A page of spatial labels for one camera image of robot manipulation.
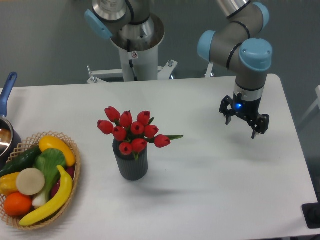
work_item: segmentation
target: orange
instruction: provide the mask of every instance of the orange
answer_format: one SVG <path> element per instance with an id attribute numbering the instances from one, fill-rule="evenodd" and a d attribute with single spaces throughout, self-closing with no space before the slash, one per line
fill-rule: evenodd
<path id="1" fill-rule="evenodd" d="M 6 197 L 3 209 L 11 217 L 26 215 L 30 212 L 32 200 L 30 196 L 15 192 Z"/>

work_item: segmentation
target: vase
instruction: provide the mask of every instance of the vase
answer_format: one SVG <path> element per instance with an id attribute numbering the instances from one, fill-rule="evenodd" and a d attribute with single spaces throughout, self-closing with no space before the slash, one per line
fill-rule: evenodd
<path id="1" fill-rule="evenodd" d="M 120 152 L 120 143 L 121 142 L 114 139 L 112 147 L 121 175 L 129 181 L 136 181 L 143 178 L 148 171 L 147 148 L 140 152 L 138 160 L 135 160 L 132 153 L 130 155 L 123 155 Z"/>

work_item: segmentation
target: fruit basket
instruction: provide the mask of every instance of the fruit basket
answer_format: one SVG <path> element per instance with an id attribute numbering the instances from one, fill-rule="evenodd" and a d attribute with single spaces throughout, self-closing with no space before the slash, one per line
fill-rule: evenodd
<path id="1" fill-rule="evenodd" d="M 48 135 L 54 136 L 54 137 L 59 138 L 62 141 L 64 141 L 67 144 L 67 146 L 71 149 L 72 153 L 75 156 L 75 170 L 74 170 L 73 185 L 72 185 L 72 191 L 71 191 L 70 197 L 68 198 L 67 202 L 62 206 L 62 208 L 60 208 L 49 219 L 44 219 L 44 220 L 42 220 L 38 223 L 35 223 L 34 225 L 31 225 L 31 226 L 21 226 L 21 225 L 19 225 L 19 221 L 22 219 L 22 217 L 11 217 L 6 214 L 6 212 L 4 210 L 4 202 L 6 200 L 6 196 L 0 194 L 0 218 L 2 219 L 2 221 L 6 222 L 6 224 L 8 226 L 12 226 L 16 229 L 24 230 L 24 231 L 36 230 L 36 229 L 40 229 L 45 226 L 48 226 L 51 223 L 53 223 L 55 220 L 57 220 L 65 212 L 65 210 L 71 204 L 71 201 L 75 195 L 78 181 L 79 181 L 79 177 L 80 177 L 80 169 L 81 169 L 80 153 L 79 153 L 79 149 L 77 147 L 77 144 L 70 137 L 68 137 L 67 135 L 65 135 L 63 133 L 57 133 L 57 132 L 50 131 L 50 132 L 43 132 L 43 133 L 34 134 L 33 136 L 28 137 L 26 140 L 22 141 L 22 143 L 20 143 L 17 146 L 17 148 L 14 149 L 14 152 L 11 153 L 7 162 L 11 161 L 12 159 L 17 157 L 18 155 L 20 155 L 24 151 L 32 148 L 33 146 L 38 145 L 40 139 L 42 137 L 48 136 Z"/>

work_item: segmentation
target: pot handle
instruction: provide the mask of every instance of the pot handle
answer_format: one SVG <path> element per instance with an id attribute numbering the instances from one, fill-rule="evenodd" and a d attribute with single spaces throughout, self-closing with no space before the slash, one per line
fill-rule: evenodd
<path id="1" fill-rule="evenodd" d="M 0 117 L 7 116 L 7 103 L 12 91 L 12 88 L 15 85 L 18 74 L 16 72 L 11 72 L 8 76 L 8 79 L 5 82 L 3 90 L 0 95 Z"/>

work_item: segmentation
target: yellow bell pepper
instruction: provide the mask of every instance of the yellow bell pepper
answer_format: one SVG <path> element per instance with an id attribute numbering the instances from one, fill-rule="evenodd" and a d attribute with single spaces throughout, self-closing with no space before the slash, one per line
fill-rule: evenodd
<path id="1" fill-rule="evenodd" d="M 20 172 L 11 173 L 0 178 L 0 194 L 8 196 L 18 192 L 16 179 L 19 173 Z"/>
<path id="2" fill-rule="evenodd" d="M 55 136 L 47 135 L 41 138 L 39 141 L 39 148 L 41 152 L 44 152 L 47 149 L 60 150 L 64 154 L 65 162 L 68 167 L 72 167 L 76 163 L 75 155 L 68 145 Z"/>
<path id="3" fill-rule="evenodd" d="M 58 165 L 56 167 L 58 168 L 61 175 L 60 188 L 58 192 L 45 205 L 37 208 L 36 210 L 23 217 L 19 222 L 21 226 L 31 226 L 43 219 L 46 219 L 47 217 L 58 211 L 69 199 L 73 186 L 72 178 L 61 165 Z"/>

